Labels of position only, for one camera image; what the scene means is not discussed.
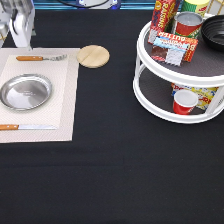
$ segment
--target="red can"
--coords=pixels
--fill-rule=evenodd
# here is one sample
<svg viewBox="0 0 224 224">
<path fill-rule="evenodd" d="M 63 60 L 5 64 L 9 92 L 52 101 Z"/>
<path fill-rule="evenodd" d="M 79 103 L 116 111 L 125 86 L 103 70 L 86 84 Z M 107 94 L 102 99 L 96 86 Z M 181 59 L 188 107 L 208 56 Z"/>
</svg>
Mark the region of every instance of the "red can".
<svg viewBox="0 0 224 224">
<path fill-rule="evenodd" d="M 194 12 L 181 12 L 175 18 L 176 35 L 197 39 L 203 18 Z"/>
<path fill-rule="evenodd" d="M 198 104 L 198 95 L 189 90 L 179 90 L 174 95 L 173 111 L 180 115 L 189 115 Z"/>
</svg>

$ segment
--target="food package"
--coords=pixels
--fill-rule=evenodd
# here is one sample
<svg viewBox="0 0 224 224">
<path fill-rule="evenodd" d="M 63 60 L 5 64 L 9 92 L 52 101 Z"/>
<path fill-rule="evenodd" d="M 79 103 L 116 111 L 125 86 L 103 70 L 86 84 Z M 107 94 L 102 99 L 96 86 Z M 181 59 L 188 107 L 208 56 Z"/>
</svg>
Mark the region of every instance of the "food package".
<svg viewBox="0 0 224 224">
<path fill-rule="evenodd" d="M 170 40 L 188 44 L 187 52 L 184 55 L 184 61 L 191 62 L 194 52 L 196 50 L 196 47 L 198 45 L 198 40 L 192 39 L 192 38 L 187 38 L 187 37 L 182 37 L 182 36 L 178 36 L 178 35 L 174 35 L 174 34 L 170 34 L 170 33 L 165 33 L 165 32 L 159 32 L 158 36 L 169 38 Z"/>
<path fill-rule="evenodd" d="M 170 32 L 180 0 L 157 0 L 153 11 L 148 42 L 153 44 L 159 31 Z"/>
<path fill-rule="evenodd" d="M 197 93 L 199 97 L 199 101 L 196 107 L 202 110 L 206 110 L 208 108 L 210 102 L 212 101 L 212 98 L 214 97 L 215 93 L 218 90 L 218 87 L 197 88 L 197 87 L 189 87 L 189 86 L 184 86 L 184 85 L 179 85 L 174 83 L 172 83 L 171 86 L 173 88 L 172 96 L 174 96 L 174 94 L 181 89 L 187 89 L 187 90 L 191 90 L 194 93 Z"/>
<path fill-rule="evenodd" d="M 188 44 L 168 37 L 156 37 L 151 58 L 156 61 L 180 66 L 187 52 Z"/>
</svg>

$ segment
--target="red cup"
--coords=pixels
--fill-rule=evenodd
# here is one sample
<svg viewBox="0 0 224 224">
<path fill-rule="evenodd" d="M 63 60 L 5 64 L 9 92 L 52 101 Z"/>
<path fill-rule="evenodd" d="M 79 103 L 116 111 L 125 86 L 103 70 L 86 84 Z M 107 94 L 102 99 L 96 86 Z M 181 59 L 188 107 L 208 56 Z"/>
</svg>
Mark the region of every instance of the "red cup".
<svg viewBox="0 0 224 224">
<path fill-rule="evenodd" d="M 182 89 L 175 93 L 173 110 L 176 114 L 189 115 L 198 104 L 198 95 L 190 90 Z"/>
</svg>

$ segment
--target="white rack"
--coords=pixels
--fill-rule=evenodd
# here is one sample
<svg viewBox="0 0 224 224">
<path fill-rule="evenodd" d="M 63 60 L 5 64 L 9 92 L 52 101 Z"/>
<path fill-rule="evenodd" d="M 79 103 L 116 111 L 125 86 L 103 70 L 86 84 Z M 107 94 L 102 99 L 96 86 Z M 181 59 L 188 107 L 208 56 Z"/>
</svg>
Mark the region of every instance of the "white rack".
<svg viewBox="0 0 224 224">
<path fill-rule="evenodd" d="M 209 18 L 212 15 L 206 14 L 205 18 Z M 149 54 L 146 52 L 144 41 L 146 35 L 149 32 L 151 22 L 145 25 L 142 29 L 138 41 L 137 41 L 137 59 L 136 59 L 136 69 L 135 69 L 135 78 L 133 81 L 134 93 L 141 103 L 141 105 L 147 109 L 149 112 L 154 115 L 163 118 L 168 121 L 177 122 L 177 123 L 185 123 L 185 124 L 193 124 L 200 123 L 207 120 L 210 120 L 216 117 L 223 109 L 224 109 L 224 74 L 213 77 L 197 77 L 197 76 L 189 76 L 186 74 L 181 74 L 172 70 L 169 70 L 162 66 L 161 64 L 155 62 Z M 139 87 L 139 78 L 142 72 L 148 69 L 156 76 L 165 79 L 169 82 L 183 84 L 192 87 L 219 87 L 216 92 L 214 98 L 209 104 L 208 109 L 203 114 L 198 115 L 178 115 L 174 112 L 169 112 L 161 109 L 157 105 L 151 103 L 146 97 L 143 95 L 140 87 Z"/>
</svg>

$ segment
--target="yellow can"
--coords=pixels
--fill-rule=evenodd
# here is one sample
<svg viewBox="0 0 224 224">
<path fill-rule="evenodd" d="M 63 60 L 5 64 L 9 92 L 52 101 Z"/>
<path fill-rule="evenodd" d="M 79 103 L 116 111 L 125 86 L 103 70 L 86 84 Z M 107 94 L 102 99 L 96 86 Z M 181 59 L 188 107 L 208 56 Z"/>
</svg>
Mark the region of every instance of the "yellow can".
<svg viewBox="0 0 224 224">
<path fill-rule="evenodd" d="M 181 12 L 189 11 L 200 14 L 204 17 L 206 9 L 208 7 L 210 0 L 184 0 L 181 8 Z"/>
</svg>

